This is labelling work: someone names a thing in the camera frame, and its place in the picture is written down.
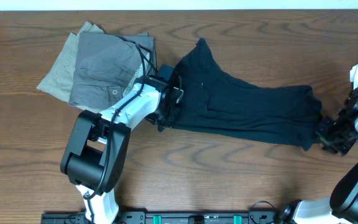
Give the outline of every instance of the white wall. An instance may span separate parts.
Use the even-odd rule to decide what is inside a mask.
[[[358,0],[0,0],[0,11],[358,9]]]

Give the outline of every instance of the wood grain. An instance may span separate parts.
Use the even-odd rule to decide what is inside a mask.
[[[0,223],[77,211],[59,164],[80,110],[35,89],[69,33],[85,21],[110,34],[149,32],[158,64],[176,64],[204,37],[221,68],[259,86],[311,85],[335,114],[358,62],[358,11],[0,12]],[[131,134],[120,205],[148,210],[246,210],[327,197],[358,161],[313,146],[266,144],[143,122]]]

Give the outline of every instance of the black cable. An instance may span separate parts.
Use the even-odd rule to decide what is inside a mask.
[[[106,146],[106,159],[104,161],[104,169],[102,171],[102,175],[99,181],[99,184],[97,186],[97,188],[94,190],[94,192],[89,195],[89,193],[84,194],[83,198],[87,201],[88,203],[88,207],[89,207],[89,211],[91,212],[91,219],[93,219],[94,213],[93,213],[93,209],[92,209],[92,205],[91,205],[91,199],[100,191],[104,179],[106,177],[106,173],[107,173],[107,169],[108,169],[108,165],[109,165],[109,160],[110,160],[110,152],[113,148],[113,131],[112,128],[114,126],[114,120],[116,119],[117,115],[121,112],[121,110],[128,105],[132,100],[134,100],[136,97],[138,97],[142,91],[143,91],[143,87],[144,87],[144,83],[146,81],[146,68],[145,68],[145,64],[144,64],[144,55],[142,53],[142,51],[140,50],[139,44],[135,44],[136,45],[136,49],[139,51],[140,54],[140,59],[142,61],[142,66],[143,66],[143,82],[142,85],[140,86],[139,91],[133,96],[131,97],[129,100],[127,100],[125,103],[123,103],[118,109],[116,109],[116,111],[114,112],[111,120],[110,120],[110,125],[109,125],[109,134],[108,134],[108,140],[107,140],[107,146]]]
[[[251,210],[252,210],[256,205],[258,205],[258,204],[260,204],[260,203],[266,203],[266,204],[270,205],[274,210],[277,210],[270,202],[265,201],[265,200],[260,200],[260,201],[257,201],[256,203],[254,203],[254,205],[250,207],[249,211],[251,212]],[[250,215],[250,216],[249,216],[249,219],[251,219],[254,224],[259,224],[259,223],[255,222],[253,215]]]

